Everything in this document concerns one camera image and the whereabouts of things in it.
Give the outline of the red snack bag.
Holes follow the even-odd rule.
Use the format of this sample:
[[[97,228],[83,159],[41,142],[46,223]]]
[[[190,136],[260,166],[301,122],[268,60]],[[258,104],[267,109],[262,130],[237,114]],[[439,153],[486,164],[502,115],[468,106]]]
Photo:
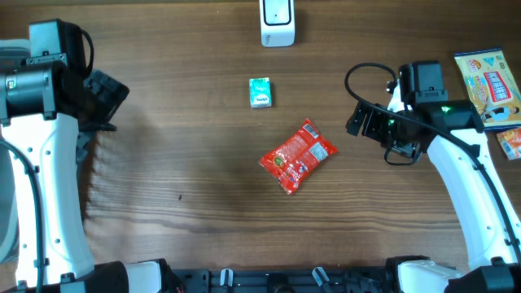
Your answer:
[[[291,195],[323,160],[337,152],[307,118],[282,145],[266,153],[260,165]]]

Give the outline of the beige wet wipes pack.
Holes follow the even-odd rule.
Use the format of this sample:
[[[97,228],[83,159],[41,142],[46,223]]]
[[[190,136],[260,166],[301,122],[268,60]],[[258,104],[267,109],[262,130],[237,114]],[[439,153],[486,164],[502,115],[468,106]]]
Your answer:
[[[500,47],[454,55],[469,99],[484,127],[503,131],[520,126],[520,90]]]

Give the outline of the orange tissue pack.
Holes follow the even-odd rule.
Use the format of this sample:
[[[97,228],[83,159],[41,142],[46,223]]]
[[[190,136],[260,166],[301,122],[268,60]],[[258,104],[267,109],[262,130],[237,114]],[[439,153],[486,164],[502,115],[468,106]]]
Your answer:
[[[521,130],[520,128],[509,129],[497,134],[502,150],[509,160],[520,158]]]

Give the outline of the teal tissue pack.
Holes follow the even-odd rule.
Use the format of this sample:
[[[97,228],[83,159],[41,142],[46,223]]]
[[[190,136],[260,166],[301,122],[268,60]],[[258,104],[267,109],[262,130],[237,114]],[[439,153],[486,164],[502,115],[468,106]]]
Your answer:
[[[249,97],[251,108],[271,107],[272,95],[268,77],[249,80]]]

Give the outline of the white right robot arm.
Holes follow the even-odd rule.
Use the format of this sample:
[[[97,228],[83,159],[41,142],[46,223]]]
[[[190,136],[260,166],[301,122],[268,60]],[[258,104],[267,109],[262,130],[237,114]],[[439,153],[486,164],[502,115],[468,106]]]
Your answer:
[[[393,71],[388,106],[371,103],[344,79],[357,107],[347,133],[379,142],[415,164],[426,154],[441,176],[466,242],[468,273],[436,264],[425,256],[387,260],[390,292],[518,292],[520,290],[520,220],[490,158],[488,138],[475,107],[451,100],[436,61],[408,63]]]

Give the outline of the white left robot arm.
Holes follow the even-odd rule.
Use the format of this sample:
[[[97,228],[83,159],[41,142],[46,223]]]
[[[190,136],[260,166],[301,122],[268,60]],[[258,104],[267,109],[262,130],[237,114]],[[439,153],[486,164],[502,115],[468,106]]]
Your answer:
[[[81,135],[111,131],[127,86],[93,68],[94,45],[60,19],[29,26],[28,57],[1,72],[1,144],[11,154],[17,292],[180,292],[163,259],[97,265],[77,185]]]

